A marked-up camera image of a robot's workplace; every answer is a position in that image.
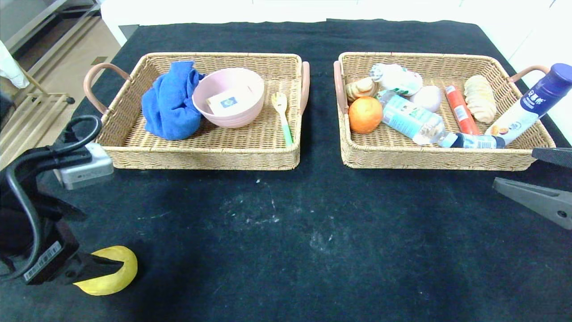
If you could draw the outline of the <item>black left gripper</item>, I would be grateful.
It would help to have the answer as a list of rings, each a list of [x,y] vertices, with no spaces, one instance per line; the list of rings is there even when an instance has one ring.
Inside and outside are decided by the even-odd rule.
[[[70,285],[114,274],[123,267],[122,261],[78,253],[80,245],[65,220],[51,221],[46,232],[41,254],[23,275],[26,285],[51,281]]]

